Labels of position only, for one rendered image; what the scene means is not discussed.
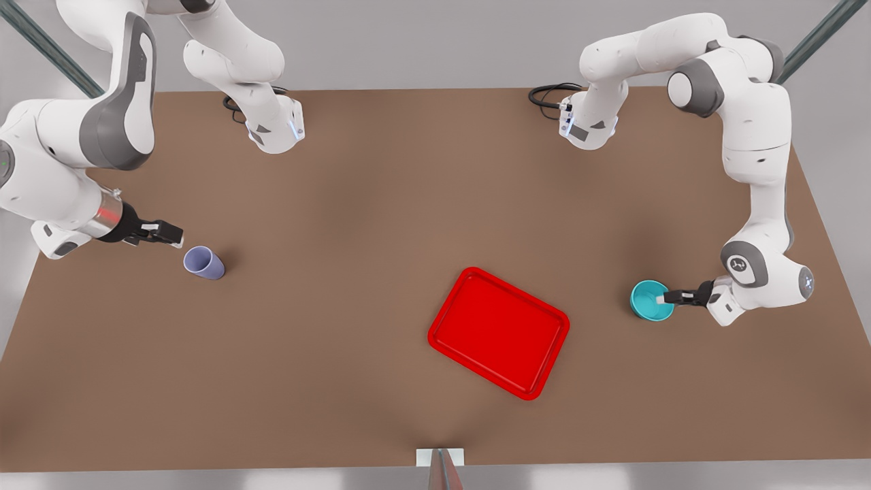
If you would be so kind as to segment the red tray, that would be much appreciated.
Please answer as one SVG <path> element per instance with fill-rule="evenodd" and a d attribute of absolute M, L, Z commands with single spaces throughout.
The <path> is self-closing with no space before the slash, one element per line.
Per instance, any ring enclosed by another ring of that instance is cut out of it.
<path fill-rule="evenodd" d="M 467 267 L 427 332 L 429 345 L 508 393 L 538 398 L 570 330 L 566 313 Z"/>

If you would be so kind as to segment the silver frame post with foot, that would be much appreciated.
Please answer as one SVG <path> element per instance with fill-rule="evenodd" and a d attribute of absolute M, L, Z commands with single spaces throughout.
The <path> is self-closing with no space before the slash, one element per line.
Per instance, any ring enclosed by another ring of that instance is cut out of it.
<path fill-rule="evenodd" d="M 457 466 L 464 465 L 463 448 L 416 449 L 416 466 L 429 468 L 427 490 L 463 490 Z"/>

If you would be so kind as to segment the lavender cup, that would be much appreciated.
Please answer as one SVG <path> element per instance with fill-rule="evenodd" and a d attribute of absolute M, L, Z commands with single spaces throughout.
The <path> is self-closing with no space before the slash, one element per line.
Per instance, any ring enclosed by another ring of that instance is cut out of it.
<path fill-rule="evenodd" d="M 220 257 L 204 246 L 192 247 L 183 258 L 184 269 L 193 275 L 208 280 L 218 280 L 226 273 Z"/>

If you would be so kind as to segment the teal bowl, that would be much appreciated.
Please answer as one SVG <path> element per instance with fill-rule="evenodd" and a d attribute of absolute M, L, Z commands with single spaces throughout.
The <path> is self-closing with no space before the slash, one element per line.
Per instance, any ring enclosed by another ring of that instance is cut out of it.
<path fill-rule="evenodd" d="M 675 305 L 656 302 L 656 297 L 666 291 L 669 291 L 669 288 L 661 282 L 640 281 L 629 293 L 629 307 L 641 319 L 654 322 L 666 320 L 672 315 Z"/>

